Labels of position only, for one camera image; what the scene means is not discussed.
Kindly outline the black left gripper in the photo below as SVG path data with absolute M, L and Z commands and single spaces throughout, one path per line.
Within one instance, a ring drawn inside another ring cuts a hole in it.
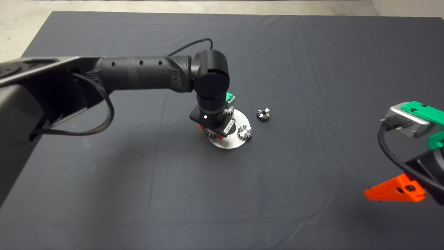
M 199 124 L 200 130 L 208 129 L 216 133 L 218 140 L 223 140 L 235 130 L 236 120 L 223 112 L 210 114 L 195 106 L 189 118 Z

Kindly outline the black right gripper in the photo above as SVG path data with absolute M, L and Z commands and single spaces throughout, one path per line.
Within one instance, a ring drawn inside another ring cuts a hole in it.
M 444 152 L 443 148 L 429 150 L 416 156 L 406 164 L 422 175 L 444 184 Z M 416 181 L 407 174 L 401 174 L 364 191 L 371 201 L 420 202 L 426 198 L 426 191 L 439 204 L 444 204 L 444 195 L 422 181 Z

